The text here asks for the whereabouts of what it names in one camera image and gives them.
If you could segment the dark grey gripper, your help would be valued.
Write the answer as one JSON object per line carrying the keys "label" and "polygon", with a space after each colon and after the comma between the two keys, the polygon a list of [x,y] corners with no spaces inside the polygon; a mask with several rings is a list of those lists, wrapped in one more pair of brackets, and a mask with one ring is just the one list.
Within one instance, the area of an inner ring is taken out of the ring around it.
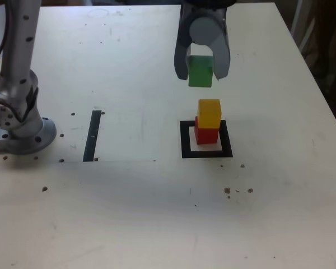
{"label": "dark grey gripper", "polygon": [[230,68],[230,48],[225,24],[227,2],[182,2],[180,23],[174,54],[176,75],[188,79],[190,46],[205,45],[213,53],[213,73],[216,79],[227,77]]}

